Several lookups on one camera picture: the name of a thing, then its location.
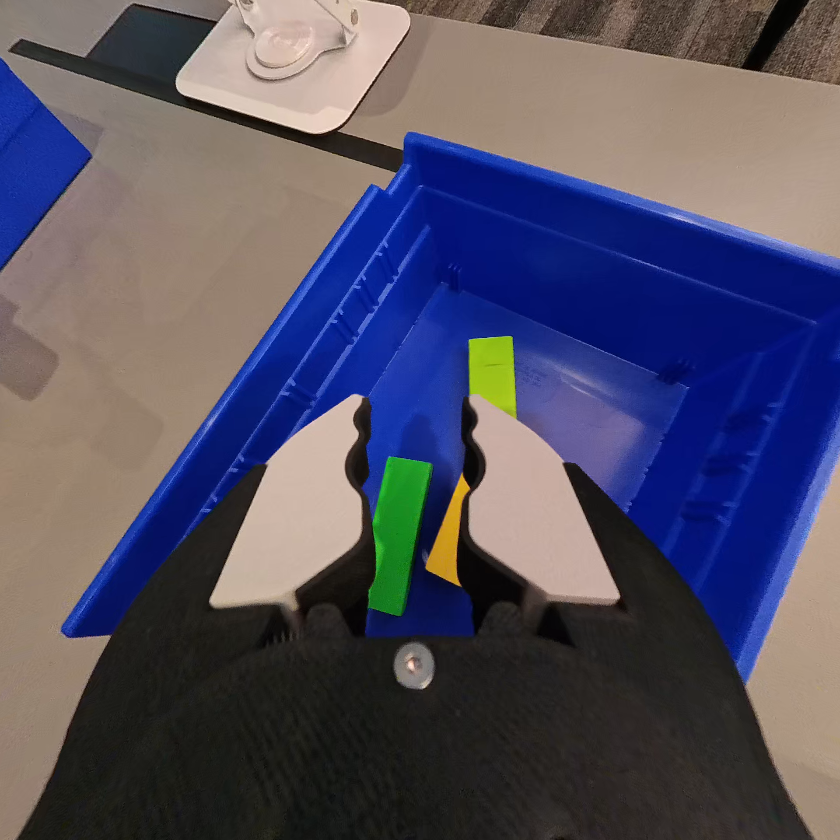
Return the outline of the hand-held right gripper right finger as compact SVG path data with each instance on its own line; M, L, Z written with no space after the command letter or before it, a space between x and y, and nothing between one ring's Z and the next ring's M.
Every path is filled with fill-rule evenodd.
M474 607L617 604L620 593L564 460L481 395L464 400L462 436L469 490L461 584Z

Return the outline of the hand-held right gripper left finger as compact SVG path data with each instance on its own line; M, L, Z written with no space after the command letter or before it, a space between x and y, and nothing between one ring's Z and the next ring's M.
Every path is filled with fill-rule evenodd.
M349 396L289 437L266 463L209 605L307 613L366 603L372 585L371 403Z

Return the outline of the yellow arch block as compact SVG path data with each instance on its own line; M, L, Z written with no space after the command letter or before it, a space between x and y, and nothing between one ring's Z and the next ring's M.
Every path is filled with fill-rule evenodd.
M461 587L458 574L458 551L461 512L469 492L469 483L461 474L448 501L443 520L425 560L425 571L457 587Z

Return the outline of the lime green plank block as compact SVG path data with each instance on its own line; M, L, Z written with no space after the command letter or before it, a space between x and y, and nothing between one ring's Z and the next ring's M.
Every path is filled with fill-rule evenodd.
M515 353L510 335L468 341L470 396L482 396L518 418Z

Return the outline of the blue plastic bin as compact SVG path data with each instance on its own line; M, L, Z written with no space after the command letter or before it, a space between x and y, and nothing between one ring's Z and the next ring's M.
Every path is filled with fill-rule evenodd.
M91 159L91 153L1 63L1 267Z
M464 461L468 341L513 339L518 415L698 595L749 679L838 460L838 260L409 133L63 627L110 635L251 466L352 393L388 456Z

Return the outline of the wooden document stand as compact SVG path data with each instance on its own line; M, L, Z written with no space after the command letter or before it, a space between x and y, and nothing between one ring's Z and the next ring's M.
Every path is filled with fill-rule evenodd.
M184 97L312 135L343 126L404 41L366 1L235 1L175 78Z

